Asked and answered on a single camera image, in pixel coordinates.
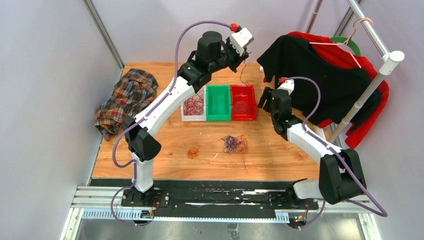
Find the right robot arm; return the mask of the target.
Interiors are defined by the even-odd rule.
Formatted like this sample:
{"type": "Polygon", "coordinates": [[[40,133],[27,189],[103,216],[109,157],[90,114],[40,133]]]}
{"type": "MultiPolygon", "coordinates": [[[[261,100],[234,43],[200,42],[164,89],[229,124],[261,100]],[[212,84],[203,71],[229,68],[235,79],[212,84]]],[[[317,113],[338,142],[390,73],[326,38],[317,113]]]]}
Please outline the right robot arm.
{"type": "Polygon", "coordinates": [[[257,107],[270,114],[278,135],[300,147],[319,165],[317,179],[289,184],[285,200],[291,208],[299,208],[306,199],[323,199],[334,205],[364,194],[366,182],[358,153],[327,142],[303,124],[292,114],[287,90],[265,87],[257,107]]]}

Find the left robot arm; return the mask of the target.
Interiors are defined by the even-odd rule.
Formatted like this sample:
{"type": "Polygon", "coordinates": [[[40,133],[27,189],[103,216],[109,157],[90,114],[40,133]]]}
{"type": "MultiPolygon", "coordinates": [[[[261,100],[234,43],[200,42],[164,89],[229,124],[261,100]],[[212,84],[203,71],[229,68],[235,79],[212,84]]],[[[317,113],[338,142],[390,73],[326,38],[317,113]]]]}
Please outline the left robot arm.
{"type": "Polygon", "coordinates": [[[162,148],[155,135],[161,126],[178,107],[211,81],[213,73],[225,68],[236,72],[248,58],[247,46],[253,40],[245,27],[226,40],[216,31],[203,33],[196,50],[179,66],[165,90],[136,116],[124,119],[124,137],[135,160],[131,189],[140,206],[149,206],[153,201],[153,163],[162,148]]]}

